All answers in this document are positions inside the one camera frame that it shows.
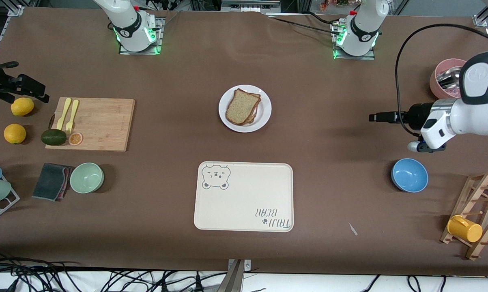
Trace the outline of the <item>round white plate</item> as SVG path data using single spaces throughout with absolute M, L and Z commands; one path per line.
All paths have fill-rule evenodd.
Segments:
M 231 122 L 229 122 L 229 120 L 226 119 L 227 107 L 231 99 L 233 98 L 234 91 L 238 88 L 249 93 L 260 94 L 262 97 L 262 102 L 258 106 L 256 118 L 253 123 L 248 125 L 238 126 L 232 124 Z M 258 88 L 257 86 L 242 84 L 239 86 L 234 86 L 224 92 L 219 100 L 218 112 L 221 121 L 232 131 L 238 133 L 251 133 L 254 131 L 258 131 L 267 124 L 272 113 L 272 104 L 268 94 L 266 94 L 262 89 Z

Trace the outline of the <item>plain brown bread slice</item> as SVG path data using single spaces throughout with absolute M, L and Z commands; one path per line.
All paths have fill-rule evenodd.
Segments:
M 240 88 L 236 89 L 226 110 L 226 119 L 232 124 L 243 126 L 251 115 L 258 98 Z

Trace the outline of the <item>yellow lemon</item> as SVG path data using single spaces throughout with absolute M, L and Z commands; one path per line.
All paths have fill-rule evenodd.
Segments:
M 11 104 L 11 112 L 14 116 L 25 116 L 34 109 L 34 101 L 31 98 L 17 98 Z
M 26 129 L 20 124 L 10 124 L 3 131 L 4 139 L 10 144 L 21 144 L 26 136 Z

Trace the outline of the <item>pink bowl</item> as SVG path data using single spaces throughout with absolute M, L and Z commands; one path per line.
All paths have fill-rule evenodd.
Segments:
M 430 76 L 430 82 L 429 82 L 430 90 L 436 98 L 438 99 L 452 99 L 452 98 L 459 99 L 460 98 L 460 89 L 458 87 L 444 90 L 439 85 L 439 82 L 437 81 L 437 77 L 441 73 L 446 72 L 448 69 L 456 66 L 462 67 L 465 63 L 466 63 L 465 60 L 451 58 L 451 59 L 446 59 L 444 61 L 441 61 L 436 66 L 436 68 L 434 69 L 433 73 Z

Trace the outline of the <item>shiny metal scoop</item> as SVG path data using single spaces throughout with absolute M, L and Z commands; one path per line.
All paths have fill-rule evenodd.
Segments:
M 460 85 L 460 72 L 462 66 L 455 66 L 450 68 L 442 73 L 440 73 L 437 77 L 437 83 L 443 90 L 451 89 L 451 88 L 458 88 Z

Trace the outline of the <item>dark green avocado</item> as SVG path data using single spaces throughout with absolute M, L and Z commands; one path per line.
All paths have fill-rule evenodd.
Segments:
M 59 129 L 48 129 L 41 134 L 41 141 L 45 145 L 60 146 L 67 141 L 67 133 Z

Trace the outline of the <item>blue bowl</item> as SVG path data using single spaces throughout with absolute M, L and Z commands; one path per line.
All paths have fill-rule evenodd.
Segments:
M 395 162 L 391 170 L 392 183 L 401 191 L 418 193 L 428 186 L 427 169 L 420 161 L 403 158 Z

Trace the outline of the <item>dark grey folded cloth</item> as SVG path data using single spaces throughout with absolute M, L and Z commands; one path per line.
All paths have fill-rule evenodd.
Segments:
M 40 176 L 32 193 L 33 198 L 56 202 L 59 195 L 64 175 L 62 170 L 67 165 L 45 163 L 42 167 Z

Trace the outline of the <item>wooden peg mug rack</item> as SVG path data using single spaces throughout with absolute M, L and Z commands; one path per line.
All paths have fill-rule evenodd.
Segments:
M 447 231 L 448 220 L 440 241 L 444 244 L 455 240 L 461 242 L 468 248 L 465 255 L 466 259 L 475 261 L 480 258 L 483 249 L 488 247 L 488 172 L 467 177 L 450 218 L 455 215 L 461 215 L 480 224 L 483 228 L 482 237 L 478 241 L 470 243 L 453 236 Z

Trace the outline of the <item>pink folded cloth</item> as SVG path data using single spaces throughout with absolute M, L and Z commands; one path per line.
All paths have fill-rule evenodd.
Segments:
M 57 196 L 57 201 L 62 201 L 64 199 L 64 195 L 69 187 L 69 181 L 70 181 L 70 176 L 73 172 L 73 167 L 72 166 L 67 166 L 62 170 L 62 173 L 64 175 L 64 182 L 62 183 L 59 195 Z

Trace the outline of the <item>pale green bowl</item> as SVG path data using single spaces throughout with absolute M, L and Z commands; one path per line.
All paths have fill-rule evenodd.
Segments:
M 87 162 L 73 170 L 70 176 L 70 186 L 76 193 L 92 193 L 102 186 L 103 180 L 103 170 L 99 165 Z

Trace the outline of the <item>yellow mug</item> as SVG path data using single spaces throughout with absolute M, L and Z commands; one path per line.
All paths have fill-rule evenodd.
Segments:
M 447 231 L 449 234 L 470 243 L 478 241 L 483 234 L 483 228 L 480 224 L 472 222 L 461 215 L 455 215 L 449 219 Z

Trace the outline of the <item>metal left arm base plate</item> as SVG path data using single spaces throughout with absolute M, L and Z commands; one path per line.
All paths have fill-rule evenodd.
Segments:
M 368 52 L 365 55 L 361 56 L 354 56 L 348 54 L 342 47 L 345 43 L 347 37 L 350 35 L 347 32 L 346 24 L 340 21 L 334 21 L 332 24 L 329 25 L 331 32 L 337 32 L 332 36 L 332 43 L 333 43 L 333 59 L 349 59 L 349 60 L 374 60 L 375 53 L 373 50 L 373 46 L 375 45 L 375 41 L 370 46 Z

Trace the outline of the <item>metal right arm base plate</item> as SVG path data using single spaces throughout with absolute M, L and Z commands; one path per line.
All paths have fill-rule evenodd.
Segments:
M 117 39 L 119 43 L 119 54 L 120 55 L 133 55 L 133 56 L 156 56 L 160 55 L 162 50 L 162 42 L 163 42 L 163 35 L 164 35 L 164 26 L 166 24 L 166 18 L 164 17 L 155 17 L 154 24 L 150 25 L 150 28 L 147 29 L 147 34 L 150 36 L 150 40 L 152 43 L 149 45 L 148 48 L 142 50 L 140 52 L 131 52 L 125 49 L 119 39 Z

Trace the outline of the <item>small metal bracket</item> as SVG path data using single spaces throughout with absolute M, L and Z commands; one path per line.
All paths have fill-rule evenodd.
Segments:
M 229 259 L 228 261 L 228 270 L 231 269 L 233 263 L 236 261 L 236 259 Z M 251 259 L 245 259 L 242 260 L 244 264 L 244 272 L 250 272 L 251 271 Z

